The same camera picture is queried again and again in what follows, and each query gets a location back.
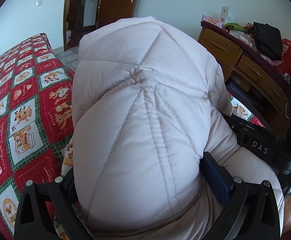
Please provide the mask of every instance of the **black bag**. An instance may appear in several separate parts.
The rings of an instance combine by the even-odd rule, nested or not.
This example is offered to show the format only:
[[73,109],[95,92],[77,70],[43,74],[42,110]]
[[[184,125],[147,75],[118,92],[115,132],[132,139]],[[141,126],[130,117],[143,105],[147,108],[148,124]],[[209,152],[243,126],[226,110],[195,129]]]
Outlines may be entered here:
[[282,58],[282,39],[280,30],[262,23],[253,23],[249,33],[252,34],[257,49],[272,60],[281,60]]

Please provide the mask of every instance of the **pink box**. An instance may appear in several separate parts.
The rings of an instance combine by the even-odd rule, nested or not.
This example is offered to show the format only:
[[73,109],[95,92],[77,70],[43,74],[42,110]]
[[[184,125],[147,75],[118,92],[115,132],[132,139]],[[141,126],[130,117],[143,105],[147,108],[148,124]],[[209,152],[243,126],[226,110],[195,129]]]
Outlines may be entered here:
[[222,28],[223,27],[223,23],[221,21],[216,20],[216,19],[214,19],[214,18],[212,18],[210,16],[202,15],[201,20],[206,21],[206,22],[209,22],[209,23],[211,23],[211,24],[213,24],[215,26],[218,26],[219,28]]

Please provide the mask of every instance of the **green cloth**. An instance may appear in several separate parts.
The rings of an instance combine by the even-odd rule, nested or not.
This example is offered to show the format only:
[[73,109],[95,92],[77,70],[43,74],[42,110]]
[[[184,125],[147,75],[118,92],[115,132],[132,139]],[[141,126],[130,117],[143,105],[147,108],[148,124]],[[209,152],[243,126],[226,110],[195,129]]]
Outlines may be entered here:
[[248,31],[241,27],[239,24],[237,23],[227,23],[224,25],[226,28],[229,28],[229,29],[232,29],[232,30],[235,30],[235,31],[240,31],[240,32],[243,32],[243,33],[246,33],[248,34]]

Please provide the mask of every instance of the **red bag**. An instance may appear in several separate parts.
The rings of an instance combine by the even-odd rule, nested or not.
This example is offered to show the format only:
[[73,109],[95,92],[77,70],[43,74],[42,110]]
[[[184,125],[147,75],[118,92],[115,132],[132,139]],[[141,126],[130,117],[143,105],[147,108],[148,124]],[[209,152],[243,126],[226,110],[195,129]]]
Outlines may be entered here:
[[291,41],[288,39],[283,39],[282,43],[287,45],[288,49],[282,57],[282,63],[276,67],[276,70],[281,75],[287,73],[289,76],[291,76]]

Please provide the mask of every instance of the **white wall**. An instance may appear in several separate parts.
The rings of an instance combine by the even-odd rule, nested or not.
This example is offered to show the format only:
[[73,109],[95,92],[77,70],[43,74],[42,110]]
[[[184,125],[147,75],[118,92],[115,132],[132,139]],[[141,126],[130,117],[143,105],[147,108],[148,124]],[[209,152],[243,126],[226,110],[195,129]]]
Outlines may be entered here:
[[202,14],[220,17],[222,6],[229,6],[237,23],[268,23],[291,40],[291,3],[289,0],[138,0],[135,17],[153,15],[198,39]]
[[6,0],[0,8],[0,55],[19,42],[46,33],[53,49],[63,46],[64,0]]
[[83,26],[95,25],[96,7],[98,0],[86,0],[84,6]]

